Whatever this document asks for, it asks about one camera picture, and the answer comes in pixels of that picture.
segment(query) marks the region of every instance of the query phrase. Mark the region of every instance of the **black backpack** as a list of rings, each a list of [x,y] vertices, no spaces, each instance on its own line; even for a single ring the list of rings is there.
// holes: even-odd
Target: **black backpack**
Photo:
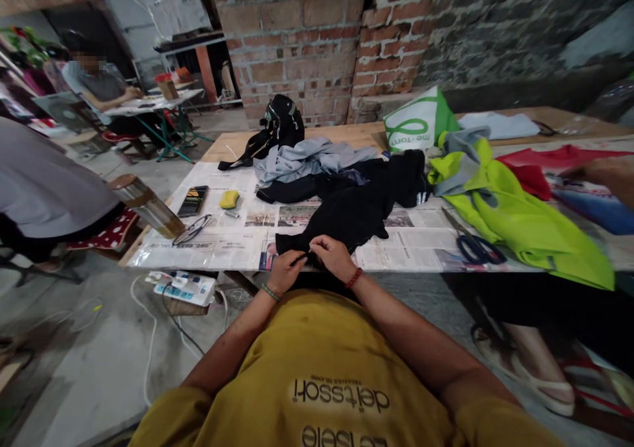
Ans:
[[[275,95],[266,106],[264,118],[260,120],[264,127],[257,135],[249,138],[244,154],[234,162],[220,162],[220,171],[233,170],[241,166],[253,166],[253,159],[261,160],[269,154],[275,145],[294,147],[304,139],[304,122],[295,103],[281,94]]]

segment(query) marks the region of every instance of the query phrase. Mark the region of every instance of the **red polka dot cushion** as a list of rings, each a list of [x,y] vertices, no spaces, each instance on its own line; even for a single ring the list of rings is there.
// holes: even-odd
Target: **red polka dot cushion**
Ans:
[[[116,249],[123,244],[127,230],[137,222],[139,215],[126,207],[117,219],[95,237],[85,241],[69,242],[66,244],[68,250],[80,249]]]

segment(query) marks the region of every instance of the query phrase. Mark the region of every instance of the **yellow t-shirt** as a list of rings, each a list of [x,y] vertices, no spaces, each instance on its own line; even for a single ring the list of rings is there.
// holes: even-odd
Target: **yellow t-shirt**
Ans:
[[[560,446],[519,407],[473,402],[452,419],[357,304],[328,292],[284,297],[236,378],[212,401],[160,396],[131,447]]]

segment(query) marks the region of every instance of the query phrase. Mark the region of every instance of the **gray clothing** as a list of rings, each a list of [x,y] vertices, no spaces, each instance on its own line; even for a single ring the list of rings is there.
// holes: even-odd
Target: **gray clothing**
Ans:
[[[28,127],[0,118],[0,141],[0,213],[26,237],[72,234],[119,203],[104,180]]]
[[[253,159],[253,168],[262,183],[288,183],[317,173],[338,173],[348,166],[376,158],[376,149],[355,150],[347,143],[332,143],[325,137],[302,140],[294,147],[271,147],[266,158]]]
[[[106,63],[100,74],[90,75],[77,63],[70,61],[62,70],[62,75],[75,94],[79,94],[92,108],[104,125],[110,125],[112,118],[99,112],[84,96],[86,90],[100,102],[109,102],[125,94],[127,83],[114,64]]]
[[[474,127],[457,132],[449,132],[442,145],[442,153],[447,155],[453,152],[463,152],[465,155],[460,159],[460,168],[451,178],[440,182],[434,188],[436,196],[449,196],[468,192],[464,185],[469,182],[474,174],[480,169],[480,156],[474,144],[480,139],[489,139],[491,129],[488,125]],[[491,207],[497,206],[497,198],[488,188],[474,189],[484,201]]]

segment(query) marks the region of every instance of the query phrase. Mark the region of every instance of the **blue scissors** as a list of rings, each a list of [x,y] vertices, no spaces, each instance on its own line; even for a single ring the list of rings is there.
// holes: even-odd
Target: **blue scissors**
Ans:
[[[442,208],[442,211],[458,233],[462,233],[458,236],[456,245],[464,258],[470,263],[476,265],[486,263],[499,265],[507,261],[507,257],[500,252],[500,249],[496,248],[489,241],[471,234],[471,232],[467,231],[445,208]]]

